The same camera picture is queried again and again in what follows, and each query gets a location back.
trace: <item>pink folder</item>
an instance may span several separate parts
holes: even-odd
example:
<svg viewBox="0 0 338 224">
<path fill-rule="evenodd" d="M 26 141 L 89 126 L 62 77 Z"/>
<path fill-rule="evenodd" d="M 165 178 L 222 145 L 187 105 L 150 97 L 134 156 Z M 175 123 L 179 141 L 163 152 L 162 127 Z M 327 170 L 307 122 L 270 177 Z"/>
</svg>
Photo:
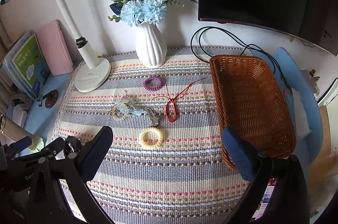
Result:
<svg viewBox="0 0 338 224">
<path fill-rule="evenodd" d="M 52 21 L 38 29 L 37 38 L 42 54 L 54 76 L 73 72 L 73 62 L 58 21 Z"/>
</svg>

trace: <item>striped woven tablecloth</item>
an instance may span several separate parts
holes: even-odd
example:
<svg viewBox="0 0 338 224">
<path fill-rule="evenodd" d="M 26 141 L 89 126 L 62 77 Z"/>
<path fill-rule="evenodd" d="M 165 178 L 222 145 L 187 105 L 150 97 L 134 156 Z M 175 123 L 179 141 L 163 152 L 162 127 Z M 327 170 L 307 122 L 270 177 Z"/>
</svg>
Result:
<svg viewBox="0 0 338 224">
<path fill-rule="evenodd" d="M 241 49 L 206 48 L 210 54 L 240 54 Z M 52 140 L 76 136 L 91 140 L 102 126 L 110 126 L 114 140 L 95 178 L 87 183 L 115 223 L 219 223 L 246 190 L 248 183 L 221 161 L 220 129 L 209 65 L 190 48 L 169 49 L 166 62 L 145 68 L 135 52 L 108 57 L 112 69 L 107 81 L 89 93 L 78 92 L 74 78 L 60 107 Z M 161 76 L 171 97 L 189 83 L 178 99 L 178 116 L 169 123 L 164 115 L 163 87 L 149 92 L 142 87 L 151 75 Z M 115 121 L 109 110 L 114 101 L 129 99 L 138 110 L 151 108 L 160 116 L 164 143 L 155 151 L 138 144 L 139 133 L 151 126 L 146 114 Z M 74 215 L 81 218 L 65 181 L 61 182 Z"/>
</svg>

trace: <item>red string bracelet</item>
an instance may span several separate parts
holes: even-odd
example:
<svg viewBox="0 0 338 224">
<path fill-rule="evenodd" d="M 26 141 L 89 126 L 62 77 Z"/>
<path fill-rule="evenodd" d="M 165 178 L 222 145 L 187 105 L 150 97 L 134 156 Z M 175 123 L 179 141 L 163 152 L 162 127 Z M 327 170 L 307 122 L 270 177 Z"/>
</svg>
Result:
<svg viewBox="0 0 338 224">
<path fill-rule="evenodd" d="M 167 84 L 166 84 L 166 89 L 167 89 L 167 94 L 168 94 L 168 96 L 157 96 L 157 97 L 154 97 L 154 98 L 153 98 L 153 99 L 155 99 L 155 98 L 159 98 L 159 97 L 164 97 L 164 98 L 169 99 L 168 103 L 166 104 L 166 106 L 165 106 L 165 108 L 164 108 L 164 114 L 166 115 L 167 120 L 168 120 L 169 123 L 173 123 L 173 122 L 175 122 L 175 121 L 177 120 L 177 111 L 176 111 L 175 100 L 176 100 L 182 93 L 183 93 L 183 95 L 182 95 L 181 97 L 184 97 L 184 96 L 186 95 L 188 89 L 189 89 L 193 84 L 195 84 L 195 83 L 197 83 L 197 82 L 199 82 L 199 81 L 201 81 L 201 80 L 204 80 L 204 79 L 205 79 L 205 78 L 202 78 L 202 79 L 199 79 L 199 80 L 197 80 L 197 81 L 194 81 L 194 82 L 188 84 L 188 86 L 187 86 L 185 89 L 183 89 L 179 94 L 177 94 L 175 98 L 170 98 L 169 91 L 168 91 L 168 86 L 167 86 Z M 174 109 L 174 118 L 173 118 L 173 119 L 170 119 L 170 117 L 169 117 L 169 105 L 170 105 L 170 103 L 172 103 L 172 106 L 173 106 L 173 109 Z"/>
</svg>

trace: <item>wicker basket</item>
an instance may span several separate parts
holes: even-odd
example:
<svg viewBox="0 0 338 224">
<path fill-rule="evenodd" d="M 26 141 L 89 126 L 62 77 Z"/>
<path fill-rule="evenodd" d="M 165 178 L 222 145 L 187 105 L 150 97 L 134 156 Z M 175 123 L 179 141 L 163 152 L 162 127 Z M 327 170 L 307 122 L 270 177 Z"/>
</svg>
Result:
<svg viewBox="0 0 338 224">
<path fill-rule="evenodd" d="M 272 158 L 290 155 L 296 137 L 287 106 L 267 64 L 260 58 L 217 55 L 210 59 L 221 132 L 239 136 Z M 236 170 L 222 145 L 222 158 Z"/>
</svg>

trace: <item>yellow spiral hair tie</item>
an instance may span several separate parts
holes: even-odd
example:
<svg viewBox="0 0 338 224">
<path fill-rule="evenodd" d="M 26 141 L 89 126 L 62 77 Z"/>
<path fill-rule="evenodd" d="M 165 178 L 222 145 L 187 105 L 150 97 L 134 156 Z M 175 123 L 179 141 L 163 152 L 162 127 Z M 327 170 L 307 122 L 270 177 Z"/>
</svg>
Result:
<svg viewBox="0 0 338 224">
<path fill-rule="evenodd" d="M 155 144 L 148 144 L 148 143 L 144 142 L 144 137 L 149 132 L 153 132 L 153 133 L 155 133 L 157 135 L 158 141 Z M 140 136 L 139 136 L 139 144 L 141 145 L 142 148 L 144 148 L 146 150 L 155 150 L 155 149 L 159 148 L 163 144 L 163 134 L 157 128 L 146 128 L 146 129 L 143 129 L 141 131 L 141 133 L 140 133 Z"/>
</svg>

